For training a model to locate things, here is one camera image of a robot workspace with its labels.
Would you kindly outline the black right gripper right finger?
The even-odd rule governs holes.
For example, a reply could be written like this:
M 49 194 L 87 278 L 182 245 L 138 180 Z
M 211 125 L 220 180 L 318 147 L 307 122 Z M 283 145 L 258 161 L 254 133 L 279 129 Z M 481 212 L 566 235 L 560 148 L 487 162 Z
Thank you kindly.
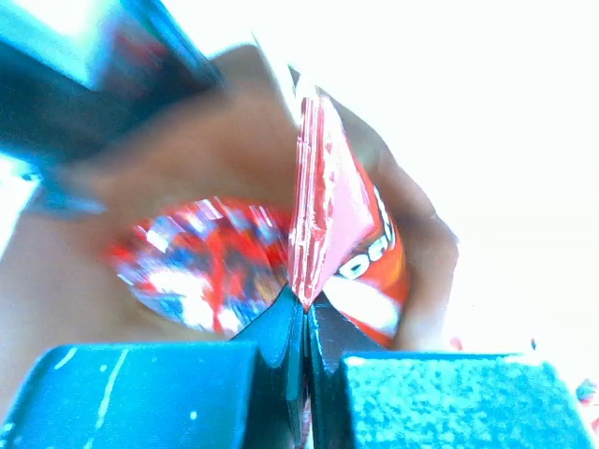
M 308 312 L 317 448 L 591 448 L 558 371 L 532 354 L 388 351 L 325 296 Z

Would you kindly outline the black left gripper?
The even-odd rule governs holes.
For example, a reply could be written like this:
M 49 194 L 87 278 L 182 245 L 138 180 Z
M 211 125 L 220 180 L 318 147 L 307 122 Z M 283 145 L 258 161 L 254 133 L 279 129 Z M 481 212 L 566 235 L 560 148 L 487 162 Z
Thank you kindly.
M 62 168 L 219 84 L 160 1 L 1 5 L 1 151 L 40 175 L 36 210 L 99 212 Z

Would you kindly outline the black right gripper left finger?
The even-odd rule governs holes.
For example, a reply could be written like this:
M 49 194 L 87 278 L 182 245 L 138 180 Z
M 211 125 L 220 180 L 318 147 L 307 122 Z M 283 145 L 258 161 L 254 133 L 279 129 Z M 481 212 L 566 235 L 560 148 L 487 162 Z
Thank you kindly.
M 59 346 L 30 370 L 5 448 L 293 448 L 303 309 L 289 289 L 228 342 Z

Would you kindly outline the red candy assortment bag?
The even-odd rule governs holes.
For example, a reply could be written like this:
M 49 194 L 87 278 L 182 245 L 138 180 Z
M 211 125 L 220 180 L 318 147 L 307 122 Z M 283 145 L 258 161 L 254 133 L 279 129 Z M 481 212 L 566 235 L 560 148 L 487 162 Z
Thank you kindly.
M 289 225 L 286 211 L 211 197 L 138 222 L 107 258 L 146 308 L 232 338 L 284 288 Z

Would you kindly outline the red Doritos bag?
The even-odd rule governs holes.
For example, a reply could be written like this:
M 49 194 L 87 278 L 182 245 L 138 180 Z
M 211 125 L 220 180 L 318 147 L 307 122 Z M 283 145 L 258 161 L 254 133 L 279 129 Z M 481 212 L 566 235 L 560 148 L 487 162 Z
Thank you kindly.
M 402 238 L 336 108 L 317 93 L 301 101 L 288 277 L 303 309 L 325 294 L 367 337 L 391 346 L 409 290 Z

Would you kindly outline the brown paper bag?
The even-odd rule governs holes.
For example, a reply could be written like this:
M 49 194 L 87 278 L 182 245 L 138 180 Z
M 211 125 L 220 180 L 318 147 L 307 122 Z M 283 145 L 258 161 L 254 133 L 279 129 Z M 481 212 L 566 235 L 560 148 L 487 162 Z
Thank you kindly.
M 288 207 L 297 129 L 262 52 L 246 45 L 214 60 L 228 88 L 186 100 L 121 143 L 117 158 L 68 169 L 100 199 L 96 216 L 21 215 L 1 260 L 1 405 L 48 349 L 67 343 L 202 341 L 203 333 L 145 311 L 105 262 L 135 221 L 208 196 Z

